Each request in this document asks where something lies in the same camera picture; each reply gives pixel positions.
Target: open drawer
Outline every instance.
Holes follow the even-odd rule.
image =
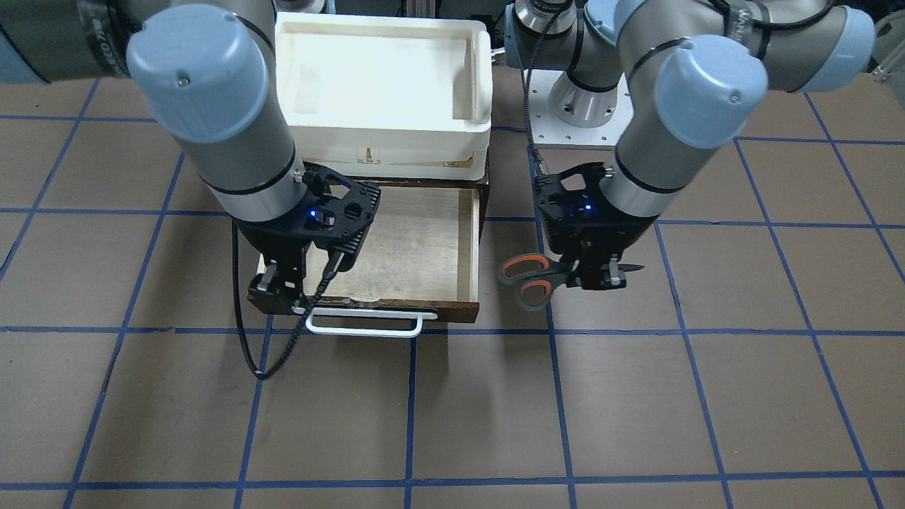
[[[314,315],[474,323],[479,308],[478,191],[386,185],[381,190],[380,207],[355,267],[330,283]],[[305,294],[314,294],[315,276],[326,263],[327,254],[312,246]],[[397,335],[310,325],[311,320],[309,328],[322,333]]]

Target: white storage box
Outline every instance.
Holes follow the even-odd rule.
[[[303,160],[353,177],[483,176],[493,86],[483,24],[279,13],[276,52]]]

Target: grid floor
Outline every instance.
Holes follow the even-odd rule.
[[[892,92],[771,93],[629,288],[529,313],[493,275],[543,249],[519,74],[494,81],[478,322],[307,336],[264,384],[228,218],[134,85],[0,88],[0,507],[905,508]],[[291,323],[245,316],[266,360]]]

